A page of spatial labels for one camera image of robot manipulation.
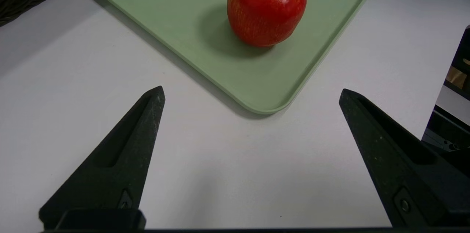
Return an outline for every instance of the red apple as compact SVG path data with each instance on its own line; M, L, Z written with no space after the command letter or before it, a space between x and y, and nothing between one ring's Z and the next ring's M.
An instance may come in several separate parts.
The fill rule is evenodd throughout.
M247 44L267 47L287 39L297 27L307 0L228 0L235 34Z

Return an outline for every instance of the tray rim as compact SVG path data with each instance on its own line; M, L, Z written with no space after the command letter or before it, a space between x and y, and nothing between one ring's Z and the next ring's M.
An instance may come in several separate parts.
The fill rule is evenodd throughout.
M123 12L127 17L129 17L132 21L134 21L136 24L138 24L141 28L143 28L146 32L151 34L155 39L157 39L160 43L162 43L165 47L169 48L171 51L173 51L178 57L180 57L182 60L184 60L187 64L189 64L193 69L198 71L200 74L202 74L206 79L208 79L211 83L215 84L219 89L221 89L225 94L230 96L232 99L234 99L238 104L240 104L243 108L247 109L248 111L255 113L255 114L275 114L282 109L285 109L287 106L289 106L292 101L297 97L299 92L304 88L304 86L307 84L307 81L310 79L312 74L316 71L316 69L320 66L322 61L324 61L324 58L326 55L329 53L329 51L332 49L332 47L335 45L336 41L341 37L343 34L344 30L349 26L349 23L354 19L356 14L359 12L359 10L362 8L363 4L367 0L361 0L359 4L355 6L354 11L351 13L350 17L344 22L343 26L337 34L333 37L329 45L324 49L322 55L319 57L318 61L312 66L312 68L309 70L308 73L304 73L304 79L299 83L298 87L292 91L292 94L290 95L289 98L285 98L285 102L283 102L280 106L274 108L274 109L262 109L262 108L256 108L253 106L250 106L247 104L245 101L241 100L234 94L232 94L230 91L228 91L225 87L223 87L221 84L219 84L217 81L213 80L207 73L205 73L200 67L198 67L197 64L193 63L190 59L187 59L183 54L181 54L176 48L172 47L168 42L166 42L164 39L160 38L157 34L155 34L153 31L148 29L145 25L143 25L140 21L135 19L131 14L129 14L126 10L124 10L122 7L120 7L118 4L116 4L113 0L107 0L110 2L114 7L119 9L121 12Z

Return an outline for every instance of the white table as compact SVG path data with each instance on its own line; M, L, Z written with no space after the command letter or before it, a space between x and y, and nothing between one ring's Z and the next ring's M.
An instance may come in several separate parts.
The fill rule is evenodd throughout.
M104 0L48 0L0 29L1 231L40 231L39 208L158 85L147 228L389 226L339 95L421 137L469 1L368 0L292 105L261 117Z

